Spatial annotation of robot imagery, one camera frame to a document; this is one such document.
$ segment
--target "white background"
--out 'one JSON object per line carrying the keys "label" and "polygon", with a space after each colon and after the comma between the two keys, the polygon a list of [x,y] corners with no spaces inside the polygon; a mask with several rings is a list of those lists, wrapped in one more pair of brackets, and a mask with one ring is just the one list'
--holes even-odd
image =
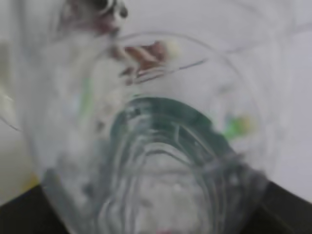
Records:
{"label": "white background", "polygon": [[[0,0],[0,38],[8,34],[6,0]],[[312,0],[296,0],[297,24],[312,22]],[[293,37],[290,65],[293,92],[292,120],[273,181],[312,203],[312,26]],[[0,203],[19,193],[12,183],[22,183],[31,164],[21,137],[0,122]]]}

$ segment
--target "yellow object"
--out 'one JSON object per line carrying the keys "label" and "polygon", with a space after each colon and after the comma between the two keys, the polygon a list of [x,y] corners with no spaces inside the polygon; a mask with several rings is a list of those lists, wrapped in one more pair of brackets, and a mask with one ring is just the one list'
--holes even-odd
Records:
{"label": "yellow object", "polygon": [[35,174],[32,174],[30,178],[26,181],[25,185],[22,187],[23,193],[36,187],[39,184],[38,177]]}
{"label": "yellow object", "polygon": [[234,139],[237,137],[243,137],[255,130],[255,125],[252,119],[248,116],[240,116],[231,119],[229,125],[224,132],[224,136],[227,139]]}

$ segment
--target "clear plastic container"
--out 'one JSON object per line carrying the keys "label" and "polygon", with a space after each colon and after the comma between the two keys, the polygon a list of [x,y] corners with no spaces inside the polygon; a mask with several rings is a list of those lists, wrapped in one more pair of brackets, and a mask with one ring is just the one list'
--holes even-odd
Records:
{"label": "clear plastic container", "polygon": [[239,232],[280,140],[289,2],[108,3],[12,1],[18,113],[51,203],[73,234]]}
{"label": "clear plastic container", "polygon": [[10,86],[9,43],[0,38],[0,120],[17,130],[12,88]]}

